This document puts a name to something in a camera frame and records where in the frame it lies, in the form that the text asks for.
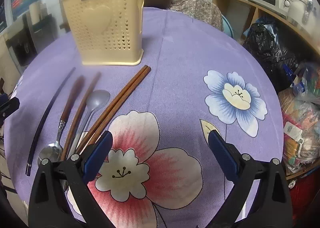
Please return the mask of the purple floral tablecloth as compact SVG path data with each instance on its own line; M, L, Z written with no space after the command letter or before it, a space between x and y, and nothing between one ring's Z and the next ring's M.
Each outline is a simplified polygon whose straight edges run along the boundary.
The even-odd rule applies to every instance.
M114 142L98 177L88 184L116 227L205 227L233 184L207 144L217 129L255 160L281 158L279 100L259 63L232 38L182 13L146 8L142 65L151 72L108 125ZM40 119L63 80L67 84L41 131L37 151L52 143L79 76L116 97L140 66L83 66L68 33L27 67L14 91L20 108L4 125L12 183L29 202L37 172L27 158Z

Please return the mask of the floral fabric cushion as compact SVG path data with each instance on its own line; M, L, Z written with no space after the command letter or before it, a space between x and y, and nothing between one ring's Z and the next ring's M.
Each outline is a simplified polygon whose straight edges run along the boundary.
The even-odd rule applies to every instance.
M169 10L184 13L223 31L221 11L216 4L207 0L171 0Z

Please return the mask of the black plastic bag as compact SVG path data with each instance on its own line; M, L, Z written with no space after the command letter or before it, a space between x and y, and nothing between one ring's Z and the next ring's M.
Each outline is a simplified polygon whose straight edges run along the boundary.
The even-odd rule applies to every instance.
M274 17L264 15L245 31L242 46L264 69L276 92L287 89L293 82L299 65L293 50L294 36Z

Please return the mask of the black gold-tipped chopstick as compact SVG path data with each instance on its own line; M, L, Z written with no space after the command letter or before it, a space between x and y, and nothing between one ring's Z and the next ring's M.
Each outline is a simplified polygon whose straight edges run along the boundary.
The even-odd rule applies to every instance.
M29 150L29 155L28 155L28 159L27 159L27 164L26 164L26 168L25 168L25 175L26 176L30 176L31 173L31 168L32 168L32 164L33 164L33 158L34 158L34 154L35 154L35 149L37 147L37 143L39 141L40 138L40 134L42 132L43 126L48 118L48 115L58 97L58 95L60 94L62 88L65 86L65 84L67 83L67 81L69 80L69 78L71 77L71 75L73 74L73 72L76 70L75 67L73 67L70 72L68 73L68 75L64 78L63 82L61 83L61 85L59 86L59 88L56 90L55 94L53 95L51 101L49 102L44 114L41 117L41 120L39 122L39 125L36 129L33 141L31 143L31 147Z

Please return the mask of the white kettle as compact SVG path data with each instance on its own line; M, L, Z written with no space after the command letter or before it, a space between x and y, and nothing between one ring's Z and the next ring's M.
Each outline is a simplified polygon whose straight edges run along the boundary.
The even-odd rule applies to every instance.
M313 0L294 0L289 7L287 20L310 33L316 25Z

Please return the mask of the cream plastic cutlery holder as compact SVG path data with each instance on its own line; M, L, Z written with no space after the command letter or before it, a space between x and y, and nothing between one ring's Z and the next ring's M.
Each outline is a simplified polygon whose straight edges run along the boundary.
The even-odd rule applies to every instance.
M144 0L61 0L83 65L141 62Z

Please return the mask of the colourful snack bags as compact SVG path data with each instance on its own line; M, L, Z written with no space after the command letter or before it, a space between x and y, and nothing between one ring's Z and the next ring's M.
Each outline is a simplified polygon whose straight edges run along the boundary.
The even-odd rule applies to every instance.
M284 127L283 162L287 175L319 159L319 64L287 69L291 85L278 93Z

